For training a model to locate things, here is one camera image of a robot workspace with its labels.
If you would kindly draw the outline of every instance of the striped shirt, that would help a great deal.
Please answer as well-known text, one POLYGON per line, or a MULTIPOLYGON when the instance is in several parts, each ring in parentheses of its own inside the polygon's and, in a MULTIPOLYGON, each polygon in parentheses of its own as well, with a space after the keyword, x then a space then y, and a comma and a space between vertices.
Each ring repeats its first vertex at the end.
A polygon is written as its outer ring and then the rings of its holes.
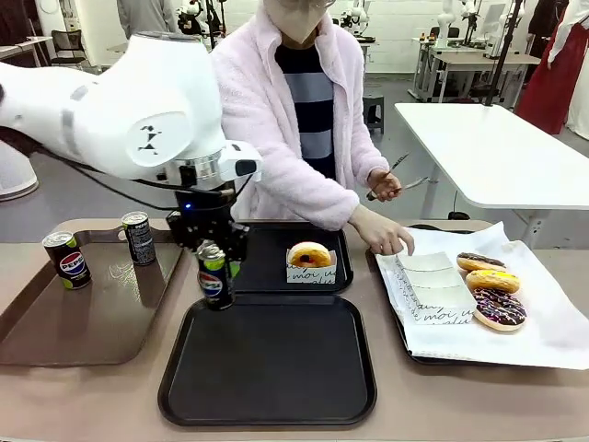
POLYGON ((335 180, 333 84, 321 69, 317 49, 311 46, 297 50, 281 45, 275 59, 293 96, 303 160, 335 180))

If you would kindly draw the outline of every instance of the soda can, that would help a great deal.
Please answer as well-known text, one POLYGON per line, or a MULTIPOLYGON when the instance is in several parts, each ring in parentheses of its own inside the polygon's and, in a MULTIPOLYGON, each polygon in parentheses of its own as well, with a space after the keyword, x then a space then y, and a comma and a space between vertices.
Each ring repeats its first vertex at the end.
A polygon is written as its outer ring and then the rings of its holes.
POLYGON ((211 310, 231 307, 235 298, 233 280, 225 253, 206 239, 196 250, 199 262, 199 284, 211 310))
POLYGON ((130 212, 121 218, 129 242, 129 252, 135 264, 147 265, 156 260, 156 246, 145 212, 130 212))
POLYGON ((90 283, 92 275, 73 233, 51 233, 42 243, 65 288, 76 290, 90 283))

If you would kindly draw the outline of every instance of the white paper sheet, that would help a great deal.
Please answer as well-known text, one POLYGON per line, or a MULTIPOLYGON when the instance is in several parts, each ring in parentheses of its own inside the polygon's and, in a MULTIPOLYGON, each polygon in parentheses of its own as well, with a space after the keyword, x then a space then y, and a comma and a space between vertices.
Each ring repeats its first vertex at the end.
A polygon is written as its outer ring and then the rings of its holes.
POLYGON ((536 255, 521 241, 510 242, 499 223, 471 235, 411 229, 416 254, 443 251, 451 260, 474 252, 505 262, 522 283, 517 297, 527 312, 518 331, 499 332, 476 320, 467 325, 415 323, 398 295, 390 257, 376 256, 391 305, 416 356, 472 360, 520 366, 589 368, 589 320, 571 303, 536 255))

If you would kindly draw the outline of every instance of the brown tray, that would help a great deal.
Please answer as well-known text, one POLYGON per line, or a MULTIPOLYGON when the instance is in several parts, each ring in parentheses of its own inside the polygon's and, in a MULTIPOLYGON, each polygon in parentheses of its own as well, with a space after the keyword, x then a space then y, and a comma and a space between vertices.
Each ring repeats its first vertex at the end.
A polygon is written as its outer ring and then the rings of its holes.
POLYGON ((112 365, 137 356, 182 253, 168 231, 152 234, 157 260, 139 266, 122 227, 76 232, 92 282, 67 290, 47 262, 0 316, 0 365, 112 365))

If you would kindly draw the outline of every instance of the metal tongs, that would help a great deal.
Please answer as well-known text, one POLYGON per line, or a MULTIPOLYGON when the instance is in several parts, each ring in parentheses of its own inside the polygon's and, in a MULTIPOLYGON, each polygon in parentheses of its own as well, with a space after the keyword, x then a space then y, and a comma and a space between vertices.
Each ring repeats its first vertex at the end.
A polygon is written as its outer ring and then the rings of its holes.
MULTIPOLYGON (((409 156, 409 152, 407 152, 405 155, 402 155, 397 161, 395 161, 395 164, 393 164, 393 167, 390 168, 390 171, 388 173, 395 170, 395 168, 399 164, 401 164, 405 160, 405 158, 407 158, 408 156, 409 156)), ((429 177, 419 178, 418 180, 415 180, 414 182, 410 182, 409 184, 401 187, 400 189, 397 189, 397 191, 408 191, 409 189, 413 189, 414 187, 424 184, 428 179, 429 179, 429 177)), ((366 198, 368 199, 368 201, 374 201, 377 198, 377 196, 375 195, 375 190, 371 189, 370 192, 366 194, 366 198)))

